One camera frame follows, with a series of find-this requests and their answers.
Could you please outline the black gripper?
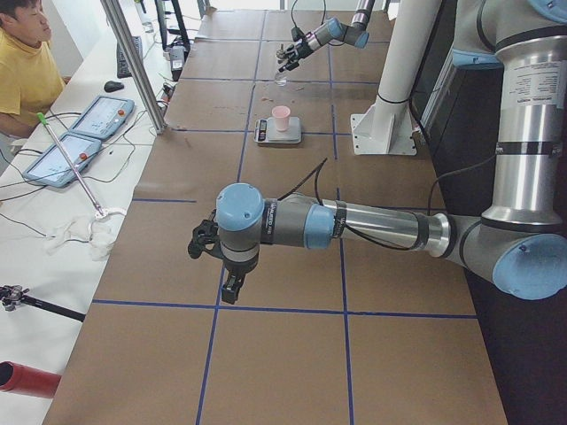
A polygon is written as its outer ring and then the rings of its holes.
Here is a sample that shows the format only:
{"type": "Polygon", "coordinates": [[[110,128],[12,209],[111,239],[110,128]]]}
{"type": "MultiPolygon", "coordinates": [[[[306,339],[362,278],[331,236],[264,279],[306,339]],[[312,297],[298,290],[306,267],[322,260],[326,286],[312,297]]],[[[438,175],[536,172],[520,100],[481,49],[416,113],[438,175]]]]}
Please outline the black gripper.
{"type": "Polygon", "coordinates": [[[288,45],[284,50],[285,56],[293,56],[292,60],[286,60],[279,63],[278,71],[280,73],[292,71],[299,66],[301,59],[309,57],[315,52],[314,37],[299,38],[295,43],[288,45]]]}
{"type": "Polygon", "coordinates": [[[234,305],[238,301],[239,292],[244,285],[244,276],[258,265],[258,256],[244,261],[229,258],[223,259],[223,265],[229,272],[226,282],[221,287],[221,300],[234,305]]]}

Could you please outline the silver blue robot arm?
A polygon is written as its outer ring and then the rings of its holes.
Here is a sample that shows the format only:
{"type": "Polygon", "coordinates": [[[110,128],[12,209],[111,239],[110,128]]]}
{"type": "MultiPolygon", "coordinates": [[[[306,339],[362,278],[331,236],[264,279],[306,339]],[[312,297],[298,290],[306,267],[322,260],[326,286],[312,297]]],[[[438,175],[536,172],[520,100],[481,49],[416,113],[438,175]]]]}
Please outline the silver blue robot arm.
{"type": "Polygon", "coordinates": [[[394,251],[427,251],[470,270],[500,291],[536,300],[566,285],[566,240],[555,212],[555,173],[563,153],[566,96],[566,4],[563,1],[460,1],[453,64],[501,68],[498,139],[471,171],[491,190],[479,216],[405,212],[306,197],[264,198],[246,183],[216,199],[206,242],[233,304],[264,244],[324,249],[339,238],[394,251]]]}
{"type": "Polygon", "coordinates": [[[277,72],[292,71],[299,66],[301,59],[311,56],[315,51],[333,41],[363,49],[369,39],[367,26],[374,3],[374,0],[359,1],[349,25],[333,17],[323,20],[315,30],[304,33],[293,19],[294,27],[291,29],[293,43],[276,52],[277,72]]]}

